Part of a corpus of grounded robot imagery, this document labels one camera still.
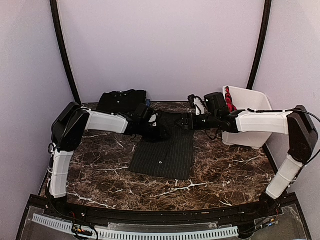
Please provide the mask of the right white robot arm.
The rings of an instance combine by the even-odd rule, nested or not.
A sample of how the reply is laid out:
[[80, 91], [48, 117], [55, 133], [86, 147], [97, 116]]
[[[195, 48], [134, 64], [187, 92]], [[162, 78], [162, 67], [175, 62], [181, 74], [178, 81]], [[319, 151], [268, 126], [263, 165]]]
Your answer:
[[225, 145], [253, 149], [262, 147], [271, 134], [289, 137], [286, 159], [265, 190], [268, 197], [255, 205], [255, 213], [266, 217], [275, 208], [273, 200], [278, 199], [301, 170], [318, 155], [314, 150], [319, 135], [312, 118], [314, 114], [298, 105], [293, 109], [247, 109], [222, 115], [185, 113], [177, 121], [177, 125], [187, 131], [221, 129], [222, 142]]

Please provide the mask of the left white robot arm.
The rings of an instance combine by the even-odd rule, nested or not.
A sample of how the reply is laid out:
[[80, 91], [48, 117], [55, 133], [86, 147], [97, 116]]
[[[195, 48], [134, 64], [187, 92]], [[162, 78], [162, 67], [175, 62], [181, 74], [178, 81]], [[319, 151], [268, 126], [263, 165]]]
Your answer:
[[50, 179], [48, 192], [55, 200], [51, 210], [60, 218], [67, 218], [70, 206], [62, 199], [67, 195], [69, 167], [75, 150], [87, 130], [112, 132], [121, 135], [140, 135], [152, 142], [170, 138], [168, 129], [161, 123], [161, 113], [145, 104], [139, 104], [132, 113], [105, 113], [71, 102], [51, 126], [49, 152]]

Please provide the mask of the black pinstriped long sleeve shirt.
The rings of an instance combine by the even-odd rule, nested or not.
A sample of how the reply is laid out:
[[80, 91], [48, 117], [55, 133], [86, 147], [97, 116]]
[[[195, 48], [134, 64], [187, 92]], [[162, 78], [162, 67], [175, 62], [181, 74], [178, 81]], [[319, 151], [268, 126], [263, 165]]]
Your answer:
[[142, 138], [134, 151], [129, 171], [167, 179], [188, 180], [194, 163], [194, 131], [178, 123], [182, 113], [159, 113], [159, 123], [169, 138], [150, 141]]

